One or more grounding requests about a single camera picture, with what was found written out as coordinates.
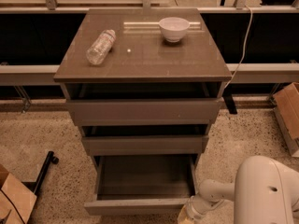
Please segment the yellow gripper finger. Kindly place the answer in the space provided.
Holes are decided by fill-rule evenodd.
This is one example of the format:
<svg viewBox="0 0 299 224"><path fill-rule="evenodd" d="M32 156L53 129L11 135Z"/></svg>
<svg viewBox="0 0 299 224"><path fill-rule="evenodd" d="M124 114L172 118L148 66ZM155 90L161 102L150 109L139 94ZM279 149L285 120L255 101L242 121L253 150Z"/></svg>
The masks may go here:
<svg viewBox="0 0 299 224"><path fill-rule="evenodd" d="M180 212L178 214L177 221L178 221L178 224L194 224L194 221L190 217L188 217L185 207L183 207L180 210Z"/></svg>

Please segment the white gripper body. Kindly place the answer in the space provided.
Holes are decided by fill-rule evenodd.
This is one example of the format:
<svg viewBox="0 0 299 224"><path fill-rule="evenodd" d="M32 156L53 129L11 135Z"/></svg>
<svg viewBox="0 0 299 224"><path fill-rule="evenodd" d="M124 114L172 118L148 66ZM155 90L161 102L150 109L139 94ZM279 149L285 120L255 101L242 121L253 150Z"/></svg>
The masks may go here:
<svg viewBox="0 0 299 224"><path fill-rule="evenodd" d="M187 217L194 223L198 223L208 212L222 208L227 203L226 200L214 202L207 201L199 195L192 196L186 203Z"/></svg>

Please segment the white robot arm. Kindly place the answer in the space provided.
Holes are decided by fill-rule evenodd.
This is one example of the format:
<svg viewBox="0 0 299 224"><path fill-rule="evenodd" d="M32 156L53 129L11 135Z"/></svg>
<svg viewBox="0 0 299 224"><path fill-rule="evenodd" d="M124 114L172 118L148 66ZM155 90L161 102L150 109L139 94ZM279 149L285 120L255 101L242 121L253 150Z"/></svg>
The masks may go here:
<svg viewBox="0 0 299 224"><path fill-rule="evenodd" d="M299 173L265 156L239 166L233 183L207 179L182 207L178 224L198 224L205 214L234 204L234 224L294 224L299 211Z"/></svg>

